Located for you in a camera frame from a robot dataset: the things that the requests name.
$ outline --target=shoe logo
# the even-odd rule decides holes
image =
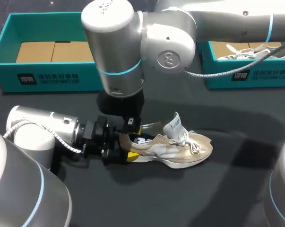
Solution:
[[[134,142],[140,145],[148,144],[151,140],[146,140],[145,138],[135,138]]]

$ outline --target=teal cardboard tray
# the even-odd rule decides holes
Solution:
[[[103,90],[95,63],[15,63],[22,42],[86,41],[80,12],[10,14],[0,35],[3,92]]]
[[[197,44],[204,74],[226,72],[243,67],[254,60],[217,60],[211,42]],[[205,79],[207,88],[285,87],[285,59],[266,59],[240,73]]]

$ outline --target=shoelace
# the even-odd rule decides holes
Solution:
[[[189,138],[189,134],[195,133],[195,132],[187,131],[184,127],[182,127],[182,130],[183,130],[183,136],[179,140],[170,141],[170,144],[177,145],[177,146],[183,146],[183,147],[185,145],[189,145],[190,152],[192,154],[198,154],[202,147],[197,142]]]
[[[255,52],[253,49],[243,49],[243,50],[236,50],[233,46],[231,46],[230,44],[227,44],[226,47],[234,53],[234,55],[229,55],[227,56],[227,58],[230,59],[238,59],[238,60],[242,60],[242,59],[254,59],[256,58],[256,56],[262,52],[264,52],[265,54],[270,53],[269,49],[265,49],[259,52]]]

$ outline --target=blue ring light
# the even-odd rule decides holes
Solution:
[[[120,76],[120,75],[123,75],[123,74],[126,74],[126,73],[133,71],[135,68],[138,67],[138,65],[140,63],[141,63],[141,60],[138,61],[138,63],[134,67],[130,68],[129,70],[123,71],[123,72],[105,72],[105,71],[100,70],[97,66],[96,66],[96,68],[98,69],[98,71],[102,72],[103,74],[106,74],[109,76]]]

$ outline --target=white sole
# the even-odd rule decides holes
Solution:
[[[200,162],[203,162],[205,159],[207,159],[209,157],[206,156],[204,159],[198,160],[196,162],[189,162],[189,163],[175,163],[175,162],[171,162],[169,160],[165,160],[165,159],[160,159],[157,157],[150,157],[150,156],[142,156],[139,155],[139,157],[134,160],[133,162],[150,162],[150,161],[157,161],[157,162],[162,162],[163,164],[166,164],[168,167],[172,168],[172,169],[183,169],[183,168],[187,168],[187,167],[191,167],[194,166],[196,164],[199,164]]]

